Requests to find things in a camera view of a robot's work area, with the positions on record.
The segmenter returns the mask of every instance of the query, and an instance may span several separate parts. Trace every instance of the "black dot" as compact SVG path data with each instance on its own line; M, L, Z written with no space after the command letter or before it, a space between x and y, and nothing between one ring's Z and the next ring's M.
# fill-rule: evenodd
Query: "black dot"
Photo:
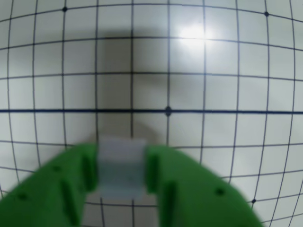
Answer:
M61 167L60 166L54 166L53 170L56 172L60 172L61 171Z
M165 115L168 117L171 115L171 108L169 106L165 108Z
M21 193L21 194L18 195L18 198L20 200L27 200L27 195L25 193Z
M225 191L222 188L218 188L215 193L218 196L222 196L224 195Z

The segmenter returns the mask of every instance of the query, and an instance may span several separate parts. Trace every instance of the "black grid line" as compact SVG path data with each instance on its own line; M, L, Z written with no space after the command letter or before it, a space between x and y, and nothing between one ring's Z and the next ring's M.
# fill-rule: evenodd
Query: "black grid line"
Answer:
M131 3L131 43L130 43L130 71L131 71L131 84L130 84L130 106L131 109L134 108L134 0L132 0ZM130 133L131 133L131 138L134 137L134 114L131 113L131 120L130 120ZM132 199L132 227L135 227L135 213L134 213L134 199Z
M3 199L3 191L2 191L2 188L1 188L1 184L0 184L0 194L1 194L1 198Z
M205 7L203 7L203 36L206 37L206 15L205 15ZM203 56L204 56L204 78L203 78L203 110L205 110L205 102L206 102L206 41L204 41L204 50L203 50ZM202 135L201 135L201 150L200 150L200 164L202 164L202 158L203 158L203 143L204 143L204 126L205 126L205 113L202 115Z
M99 7L96 7L96 27L95 27L95 109L98 109L98 21L99 21ZM98 113L95 114L96 119L96 142L99 144L99 128L98 128ZM103 200L100 198L100 214L102 216L102 226L105 227L105 216L103 210Z
M121 75L129 75L130 72L125 72L125 71L117 71L117 72L82 72L82 73L64 73L64 76L86 76L86 75L115 75L115 74L121 74ZM133 72L134 75L137 74L152 74L152 75L161 75L161 74L167 74L167 72L148 72L148 71L143 71L143 72ZM266 77L266 76L254 76L254 75L238 75L238 74L222 74L222 73L198 73L198 72L170 72L172 75L200 75L200 76L218 76L218 77L247 77L247 78L257 78L257 79L273 79L273 80L288 80L288 81L298 81L298 82L303 82L303 79L291 79L291 78L279 78L279 77ZM56 76L61 76L62 74L38 74L35 75L35 78L37 77L56 77ZM0 78L0 80L11 80L11 79L24 79L24 78L32 78L32 75L24 75L24 76L17 76L17 77L10 77L10 78Z
M140 5L145 5L145 6L165 6L168 3L134 3L134 6L140 6ZM131 3L123 3L123 4L107 4L107 5L91 5L91 6L82 6L82 7L70 7L69 10L73 10L73 9L87 9L87 8L95 8L95 7L116 7L116 6L131 6ZM171 6L184 6L184 7L205 7L205 8L214 8L214 9L227 9L227 10L236 10L236 11L242 11L242 12L250 12L250 13L257 13L257 14L263 14L263 12L258 12L258 11L253 11L253 10L247 10L247 9L236 9L236 8L230 8L230 7L221 7L221 6L207 6L207 5L196 5L196 4L178 4L178 3L169 3L169 5ZM48 10L48 11L43 11L43 12L38 12L38 14L44 14L44 13L52 13L52 12L57 12L60 11L61 9L53 9L53 10ZM17 19L17 18L22 18L22 17L29 17L29 16L33 16L34 13L31 14L26 14L26 15L21 15L21 16L17 16L17 17L12 17L11 19ZM280 16L280 15L275 15L275 14L270 14L273 17L280 17L280 18L284 18L284 19L288 19L288 20L292 20L292 21L297 21L297 22L303 22L301 20L298 19L293 19L290 17L284 17L284 16ZM5 22L5 21L9 21L10 18L4 19L4 20L0 20L1 22Z
M293 216L287 216L287 217L283 217L283 218L276 218L276 219L272 219L272 220L267 220L267 221L262 221L262 223L266 223L266 222L272 222L272 221L279 221L279 220L283 220L283 219L287 219L287 218L291 218L291 217L297 217L297 216L301 216L302 214L296 214Z
M293 30L293 43L294 43L294 48L295 48L294 22L293 21L292 21L292 30ZM296 76L296 72L295 72L295 50L294 50L294 79L295 79L295 76ZM294 100L295 100L295 81L294 81L294 89L293 89L293 108L292 108L292 111L294 111ZM283 179L284 179L286 165L287 165L287 158L288 158L288 153L289 153L290 139L291 139L291 136L292 136L293 117L294 117L294 115L292 114L291 115L291 121L290 121L290 132L289 132L289 139L288 139L288 145L287 145L287 153L286 153L286 158L285 158L284 172L283 172L283 175L282 175L282 180L281 180L281 184L280 184L280 189L279 189L278 197L280 196L280 193L281 193L281 189L282 189L282 185L283 185ZM278 202L279 202L279 198L276 200L276 205L275 205L274 213L273 213L273 216L272 216L272 220L270 221L269 227L271 226L272 221L274 219L275 212L276 212L276 207L278 205Z
M293 7L292 7L292 1L291 1L291 0L289 0L289 5L290 5L290 14L291 14L291 18L293 18ZM293 42L294 42L294 47L295 47L294 21L293 21L293 20L292 20L292 29L293 29ZM296 72L295 72L295 51L294 51L294 78L295 78L295 76L296 76ZM293 94L293 109L294 109L294 99L295 99L295 93ZM292 134L292 131L290 130L289 142L288 142L288 143L290 143L291 134ZM294 207L294 211L293 211L292 217L291 217L291 219L290 219L290 221L289 221L288 227L290 227L290 225L291 225L291 223L292 223L292 220L293 220L293 217L294 217L294 212L295 212L295 209L297 208L298 201L299 201L299 198L300 198L300 193L301 193L301 190L302 190L302 185L303 185L303 179L302 179L301 187L300 187L300 190L299 190L299 195L298 195L298 198L297 198L295 207Z
M65 98L64 98L64 43L65 43L65 19L66 19L66 1L64 0L64 7L63 11L63 29L62 29L62 64L61 64L61 73L62 73L62 109L65 109ZM65 124L65 113L62 114L63 116L63 134L64 134L64 146L67 148L67 141L66 141L66 124Z
M205 40L205 41L219 41L219 42L230 42L230 43L241 43L241 44L254 44L254 45L262 45L262 46L272 46L272 47L278 47L283 49L289 49L289 50L296 50L296 51L303 51L303 49L288 47L288 46L281 46L281 45L274 45L274 44L264 44L264 43L256 43L256 42L248 42L248 41L237 41L237 40L230 40L230 39L212 39L212 38L185 38L185 37L179 37L179 36L120 36L120 37L99 37L98 40L124 40L124 39L179 39L179 40ZM39 42L35 43L35 45L43 45L43 44L56 44L56 43L62 43L62 42L79 42L79 41L94 41L95 38L82 38L82 39L64 39L64 40L56 40L56 41L49 41L49 42ZM0 48L1 50L7 50L7 49L13 49L13 48L19 48L19 47L26 47L26 46L32 46L33 44L23 44L23 45L15 45L15 46L9 46Z
M292 217L291 217L291 219L290 219L290 221L289 221L288 227L290 227L290 224L292 223L292 220L293 220L293 217L294 217L294 213L295 213L295 209L297 208L298 201L299 201L299 198L300 198L300 195L301 195L302 186L303 186L303 180L302 180L302 183L301 183L301 187L300 187L300 191L299 191L299 194L298 194L298 198L297 198L297 201L296 201L296 203L295 203L294 211L293 211Z
M34 33L33 33L33 60L32 60L32 86L33 86L33 109L36 108L36 97L35 97L35 41L36 41L36 24L37 24L37 10L38 10L38 0L36 0L35 6L35 16L34 16ZM39 146L38 146L38 134L37 134L37 121L36 121L36 113L34 113L34 129L35 129L35 140L36 140L36 149L37 149L37 159L39 167L41 167L40 154L39 154Z
M265 5L265 12L267 12L267 3L266 0L264 0L264 5ZM269 44L269 26L268 26L268 17L266 17L266 31L267 31L267 44ZM266 110L268 111L268 103L269 103L269 85L270 85L270 80L269 80L269 75L270 75L270 48L267 46L267 100L266 100ZM262 151L261 151L261 159L260 159L260 167L259 167L259 173L258 173L258 178L257 178L257 184L256 184L256 189L255 189L255 194L254 194L254 199L253 201L256 201L256 196L257 196L257 191L258 191L258 185L259 185L259 180L260 180L260 174L261 174L261 168L262 168L262 162L263 162L263 154L264 154L264 147L265 147L265 138L266 138L266 129L267 129L267 114L265 114L265 124L264 124L264 136L263 136L263 145L262 145Z
M303 111L203 110L203 109L0 109L0 113L189 113L302 115Z
M167 0L167 35L170 37L170 2ZM166 145L169 145L170 107L170 39L167 39L167 107L166 107Z
M17 143L17 144L33 144L35 145L35 142L24 142L24 141L11 141L11 140L0 140L0 143ZM64 146L64 143L43 143L38 142L38 145L47 145L47 146ZM75 146L76 144L67 144L68 147ZM290 146L299 146L303 145L303 143L290 143ZM288 144L260 144L260 145L236 145L236 148L258 148L258 147L279 147L279 146L288 146ZM233 145L221 145L221 146L172 146L172 148L175 149L182 149L182 148L190 148L190 149L201 149L201 148L233 148Z
M13 8L14 8L14 0L12 0L12 2L11 2L10 18L12 17L12 14L13 14ZM8 46L10 45L10 32L11 32L11 20L9 21ZM8 54L7 54L7 78L9 78L9 50L8 50ZM7 80L7 88L8 88L8 110L9 110L10 109L9 80ZM9 130L10 130L10 139L13 141L13 131L12 131L12 127L11 127L10 112L9 112ZM14 165L15 165L15 168L17 168L17 162L16 162L16 154L15 154L14 144L12 143L11 146L12 146L12 150L13 150ZM17 174L18 183L20 183L19 174L18 174L17 170L16 170L16 174Z
M238 0L235 0L236 3L236 9L238 8ZM240 29L239 29L239 14L238 11L236 11L236 18L237 18L237 40L240 40ZM240 91L240 43L238 42L237 45L237 103L236 103L236 110L239 109L239 91ZM237 140L237 128L238 128L238 114L236 113L236 120L235 120L235 133L233 137L233 148L232 148L232 164L231 164L231 173L232 175L232 169L233 169L233 162L235 157L235 150L236 150L236 140Z

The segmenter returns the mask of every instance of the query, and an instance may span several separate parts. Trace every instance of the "green 3d printed part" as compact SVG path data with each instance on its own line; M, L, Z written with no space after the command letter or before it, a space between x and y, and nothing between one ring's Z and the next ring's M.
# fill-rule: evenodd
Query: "green 3d printed part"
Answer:
M144 184L149 193L157 195L161 227L262 226L235 189L181 152L139 142L134 146L137 155L124 161L127 152L124 158L116 155L111 159L106 152L100 155L99 150L110 151L115 140L100 143L107 145L82 144L67 150L4 197L0 202L0 225L79 226L86 194L98 184L101 190L106 191L108 186L108 191L116 190L119 194L127 190L130 196ZM113 149L130 150L132 143L122 141ZM126 170L125 179L117 172L102 173L115 168ZM126 189L119 190L119 185Z

